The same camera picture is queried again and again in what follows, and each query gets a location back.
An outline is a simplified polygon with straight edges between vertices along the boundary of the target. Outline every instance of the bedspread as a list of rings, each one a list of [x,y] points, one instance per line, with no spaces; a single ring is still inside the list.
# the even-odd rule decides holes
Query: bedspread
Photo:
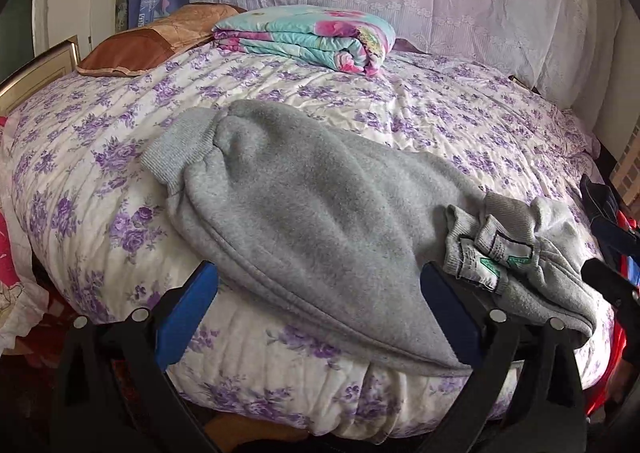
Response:
[[[94,322],[153,306],[200,257],[174,232],[164,194],[140,166],[148,141],[184,109],[240,98],[276,100],[370,140],[449,159],[481,189],[530,202],[567,202],[584,258],[598,255],[580,208],[582,173],[598,179],[597,143],[568,111],[471,62],[391,53],[374,77],[279,56],[204,45],[137,78],[71,74],[12,113],[0,160],[2,205],[14,207],[34,252],[69,300]],[[609,358],[612,311],[577,351],[584,386]],[[182,360],[169,369],[203,406],[375,441],[428,431],[465,383],[385,369],[285,325],[224,283]],[[511,370],[494,409],[506,409]]]

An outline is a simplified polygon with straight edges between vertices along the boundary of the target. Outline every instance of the turquoise blanket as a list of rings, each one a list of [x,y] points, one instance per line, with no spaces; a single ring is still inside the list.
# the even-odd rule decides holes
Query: turquoise blanket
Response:
[[[277,6],[230,16],[213,28],[228,50],[277,54],[330,69],[375,75],[394,46],[385,20],[359,11]]]

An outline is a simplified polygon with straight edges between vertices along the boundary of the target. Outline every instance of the green logo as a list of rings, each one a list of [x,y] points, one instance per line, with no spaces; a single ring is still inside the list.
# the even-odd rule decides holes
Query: green logo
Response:
[[[531,258],[521,258],[519,256],[510,256],[507,258],[509,267],[517,269],[519,265],[527,265],[531,262]]]
[[[480,263],[484,265],[489,271],[495,274],[495,277],[500,279],[500,269],[498,269],[498,264],[495,263],[492,259],[489,258],[480,258]]]

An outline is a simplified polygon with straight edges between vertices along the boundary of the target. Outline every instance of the bed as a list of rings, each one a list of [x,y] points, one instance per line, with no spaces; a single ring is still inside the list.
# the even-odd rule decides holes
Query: bed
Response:
[[[559,11],[579,11],[579,0],[542,0],[546,13],[550,4],[559,8],[550,26],[542,23],[544,33],[533,24],[522,32],[517,11],[492,10],[507,0],[476,0],[456,10],[458,16],[445,9],[436,14],[446,0],[328,1],[372,9],[433,55],[392,52],[380,75],[363,77],[204,45],[138,78],[71,72],[13,110],[2,140],[0,198],[23,282],[33,249],[68,302],[94,322],[123,319],[183,284],[200,257],[171,227],[164,193],[142,170],[140,155],[184,109],[224,108],[241,98],[284,102],[381,144],[433,152],[483,189],[528,202],[537,195],[566,202],[584,258],[599,256],[578,183],[583,173],[602,181],[593,161],[599,144],[589,129],[607,84],[589,76],[609,75],[616,0],[587,0],[611,8],[598,10],[597,18],[569,15],[582,29],[570,36]],[[314,0],[274,0],[292,2]],[[464,8],[465,1],[457,5]],[[487,11],[497,16],[483,16]],[[592,29],[594,22],[604,34]],[[548,51],[535,54],[520,43],[523,37],[546,40]],[[571,104],[580,116],[565,108]],[[576,351],[585,388],[609,360],[612,310],[604,301],[598,310],[596,334]],[[506,410],[517,374],[514,366],[493,417]],[[201,406],[373,441],[433,429],[465,383],[446,372],[407,375],[342,353],[224,283],[169,375],[185,399]]]

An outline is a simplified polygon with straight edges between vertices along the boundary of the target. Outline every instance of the blue gripper pad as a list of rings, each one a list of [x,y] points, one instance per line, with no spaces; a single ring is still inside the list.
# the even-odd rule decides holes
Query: blue gripper pad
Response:
[[[430,263],[420,273],[420,291],[458,360],[472,368],[480,366],[480,329],[440,271]]]
[[[218,292],[218,268],[210,261],[203,261],[183,289],[180,300],[157,330],[156,363],[162,372],[180,361],[213,302]]]

